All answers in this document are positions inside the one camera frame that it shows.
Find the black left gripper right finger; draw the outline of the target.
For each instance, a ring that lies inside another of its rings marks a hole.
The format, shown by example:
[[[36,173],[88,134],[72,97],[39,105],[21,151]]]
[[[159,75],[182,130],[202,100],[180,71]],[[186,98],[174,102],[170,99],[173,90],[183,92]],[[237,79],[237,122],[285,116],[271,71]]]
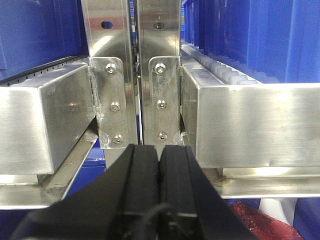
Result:
[[[166,145],[160,163],[161,240],[255,240],[201,170],[191,149]]]

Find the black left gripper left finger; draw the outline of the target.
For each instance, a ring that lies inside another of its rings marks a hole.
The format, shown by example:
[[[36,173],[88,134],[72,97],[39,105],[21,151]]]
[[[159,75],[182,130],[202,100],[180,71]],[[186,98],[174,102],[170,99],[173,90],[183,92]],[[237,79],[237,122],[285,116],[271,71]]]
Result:
[[[50,207],[30,212],[14,240],[154,240],[157,237],[158,156],[129,145],[95,181]]]

